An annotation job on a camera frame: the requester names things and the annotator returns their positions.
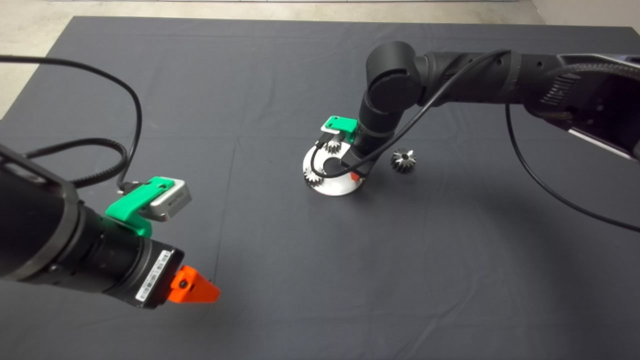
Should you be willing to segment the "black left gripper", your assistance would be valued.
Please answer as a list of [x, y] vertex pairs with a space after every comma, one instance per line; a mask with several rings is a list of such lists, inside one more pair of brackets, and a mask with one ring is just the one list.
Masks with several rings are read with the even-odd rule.
[[139, 309], [156, 309], [168, 300], [213, 304], [220, 298], [219, 287], [195, 268], [181, 266], [185, 258], [181, 249], [138, 235], [86, 206], [82, 209], [75, 245], [84, 251], [74, 266], [74, 289]]

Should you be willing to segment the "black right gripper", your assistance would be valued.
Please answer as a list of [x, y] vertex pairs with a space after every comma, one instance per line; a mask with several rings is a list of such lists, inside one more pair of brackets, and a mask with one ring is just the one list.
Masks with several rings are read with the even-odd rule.
[[[345, 153], [345, 168], [354, 166], [357, 162], [374, 153], [390, 141], [394, 135], [395, 130], [381, 133], [372, 132], [366, 127], [357, 127], [350, 148]], [[354, 171], [350, 171], [350, 180], [359, 182], [361, 176]]]

